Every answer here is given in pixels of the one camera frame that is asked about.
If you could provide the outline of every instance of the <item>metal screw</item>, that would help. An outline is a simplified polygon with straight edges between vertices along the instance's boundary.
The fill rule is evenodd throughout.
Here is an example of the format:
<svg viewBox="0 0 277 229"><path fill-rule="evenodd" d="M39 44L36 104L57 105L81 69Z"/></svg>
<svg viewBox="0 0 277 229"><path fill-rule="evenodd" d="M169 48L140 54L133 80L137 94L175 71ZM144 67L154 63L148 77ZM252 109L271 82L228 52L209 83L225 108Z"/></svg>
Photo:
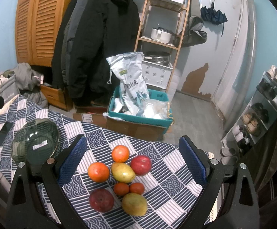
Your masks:
<svg viewBox="0 0 277 229"><path fill-rule="evenodd" d="M48 160L46 160L46 162L48 163L48 164L52 164L53 162L55 162L55 159L54 158L49 158Z"/></svg>
<svg viewBox="0 0 277 229"><path fill-rule="evenodd" d="M246 169L246 164L241 163L241 164L240 164L240 167L241 167L242 169Z"/></svg>
<svg viewBox="0 0 277 229"><path fill-rule="evenodd" d="M212 158L212 159L210 160L210 162L211 162L213 165L217 165L217 164L219 163L219 161L218 161L217 159L215 159L215 158Z"/></svg>
<svg viewBox="0 0 277 229"><path fill-rule="evenodd" d="M21 162L21 163L19 163L19 165L18 165L20 168L23 168L24 166L25 166L25 162Z"/></svg>

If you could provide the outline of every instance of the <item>black jacket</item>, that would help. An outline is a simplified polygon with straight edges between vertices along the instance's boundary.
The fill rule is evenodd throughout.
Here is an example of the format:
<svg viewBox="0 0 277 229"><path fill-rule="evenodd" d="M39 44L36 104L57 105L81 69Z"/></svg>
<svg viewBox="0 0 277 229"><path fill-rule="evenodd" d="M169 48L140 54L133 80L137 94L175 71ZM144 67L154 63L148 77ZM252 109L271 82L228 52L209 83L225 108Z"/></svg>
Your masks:
<svg viewBox="0 0 277 229"><path fill-rule="evenodd" d="M107 93L119 80L107 57L132 52L139 28L139 15L132 0L89 0L75 35L69 68L69 95Z"/></svg>
<svg viewBox="0 0 277 229"><path fill-rule="evenodd" d="M66 11L64 13L64 16L60 24L60 28L57 33L54 55L51 60L51 70L53 72L52 86L55 89L64 89L64 83L63 83L62 72L61 72L61 49L62 49L65 26L69 22L69 18L73 13L76 3L77 3L77 0L70 1L68 7L66 8Z"/></svg>

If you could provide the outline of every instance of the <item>tangerine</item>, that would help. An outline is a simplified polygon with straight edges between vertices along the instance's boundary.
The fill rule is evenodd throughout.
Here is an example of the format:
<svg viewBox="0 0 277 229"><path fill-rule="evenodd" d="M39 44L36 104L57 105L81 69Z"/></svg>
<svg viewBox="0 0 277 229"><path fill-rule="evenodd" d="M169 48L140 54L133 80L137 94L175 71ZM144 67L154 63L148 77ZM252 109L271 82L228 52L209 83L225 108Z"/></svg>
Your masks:
<svg viewBox="0 0 277 229"><path fill-rule="evenodd" d="M130 193L143 194L145 187L142 183L133 183L130 185Z"/></svg>
<svg viewBox="0 0 277 229"><path fill-rule="evenodd" d="M130 156L130 151L126 146L118 145L115 146L112 151L112 158L114 162L124 163L128 160Z"/></svg>
<svg viewBox="0 0 277 229"><path fill-rule="evenodd" d="M116 183L114 185L114 193L120 196L124 196L129 193L129 186L126 183Z"/></svg>
<svg viewBox="0 0 277 229"><path fill-rule="evenodd" d="M104 163L95 162L89 166L88 174L94 182L102 183L109 178L110 170Z"/></svg>

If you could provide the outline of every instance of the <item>blue wall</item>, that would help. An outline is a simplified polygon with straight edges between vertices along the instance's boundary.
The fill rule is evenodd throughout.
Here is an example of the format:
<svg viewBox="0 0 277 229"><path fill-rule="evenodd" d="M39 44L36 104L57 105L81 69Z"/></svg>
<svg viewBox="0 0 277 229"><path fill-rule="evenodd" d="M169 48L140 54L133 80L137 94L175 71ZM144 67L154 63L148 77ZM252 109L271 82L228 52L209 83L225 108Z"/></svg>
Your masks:
<svg viewBox="0 0 277 229"><path fill-rule="evenodd" d="M271 65L277 66L277 10L269 0L255 0L257 15L257 48L252 79L246 94L249 102L261 75Z"/></svg>
<svg viewBox="0 0 277 229"><path fill-rule="evenodd" d="M15 14L18 0L0 0L0 71L17 65L15 53Z"/></svg>

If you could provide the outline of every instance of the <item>tablecloth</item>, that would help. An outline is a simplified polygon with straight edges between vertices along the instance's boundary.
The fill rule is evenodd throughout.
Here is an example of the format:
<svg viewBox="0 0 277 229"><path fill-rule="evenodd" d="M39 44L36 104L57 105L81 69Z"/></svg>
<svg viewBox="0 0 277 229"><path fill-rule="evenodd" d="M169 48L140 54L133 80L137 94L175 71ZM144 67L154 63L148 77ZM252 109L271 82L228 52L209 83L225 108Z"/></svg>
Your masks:
<svg viewBox="0 0 277 229"><path fill-rule="evenodd" d="M6 121L13 123L13 129L6 136L0 147L0 171L11 183L17 165L11 158L11 143L15 134L23 125L35 118L49 118L59 130L58 152L67 148L78 134L87 138L88 148L75 171L70 183L63 190L90 229L175 229L193 206L202 188L196 184L189 172L178 146L149 142L116 133L94 124L75 121L60 113L44 109L23 96L0 111L0 130ZM117 145L125 145L130 150L126 163L137 155L147 155L152 161L151 171L136 177L133 182L141 182L145 186L143 196L148 201L148 211L145 216L135 217L126 214L121 207L122 197L113 192L116 180L110 175L104 183L93 182L87 172L88 166L96 161L107 166L113 163L112 149ZM59 221L43 184L39 186L40 197L48 216ZM89 204L89 194L96 188L105 188L113 194L114 207L107 213L93 210Z"/></svg>

